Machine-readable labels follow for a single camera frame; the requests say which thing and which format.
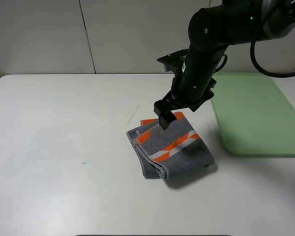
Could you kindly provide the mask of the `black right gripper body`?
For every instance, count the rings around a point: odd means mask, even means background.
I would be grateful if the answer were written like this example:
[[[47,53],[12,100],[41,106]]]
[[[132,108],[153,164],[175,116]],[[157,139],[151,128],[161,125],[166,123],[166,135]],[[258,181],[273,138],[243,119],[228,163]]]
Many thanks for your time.
[[[201,86],[204,91],[201,93],[197,88],[188,88],[179,94],[174,94],[174,90],[171,89],[163,99],[154,103],[154,112],[160,116],[165,113],[169,113],[174,110],[189,108],[195,112],[206,101],[214,97],[214,93],[211,90],[216,85],[216,81],[211,78],[210,81]]]

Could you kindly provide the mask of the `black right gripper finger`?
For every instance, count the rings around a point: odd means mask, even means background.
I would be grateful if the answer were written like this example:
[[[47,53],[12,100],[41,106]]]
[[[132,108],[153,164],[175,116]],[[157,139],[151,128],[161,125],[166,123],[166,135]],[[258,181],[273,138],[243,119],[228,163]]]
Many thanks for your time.
[[[166,130],[176,119],[176,116],[172,112],[161,113],[159,116],[159,125],[163,130]]]

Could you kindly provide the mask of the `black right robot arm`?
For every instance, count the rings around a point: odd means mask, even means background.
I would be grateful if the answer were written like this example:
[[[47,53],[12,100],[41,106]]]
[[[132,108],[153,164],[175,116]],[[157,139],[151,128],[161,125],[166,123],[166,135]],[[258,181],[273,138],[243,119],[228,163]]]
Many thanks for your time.
[[[190,45],[158,59],[174,78],[170,91],[154,104],[163,129],[176,120],[174,110],[196,111],[213,98],[213,74],[227,62],[231,45],[250,44],[254,67],[264,75],[280,78],[280,73],[263,69],[256,60],[259,41],[285,37],[295,27],[295,0],[225,0],[221,5],[201,8],[188,26]]]

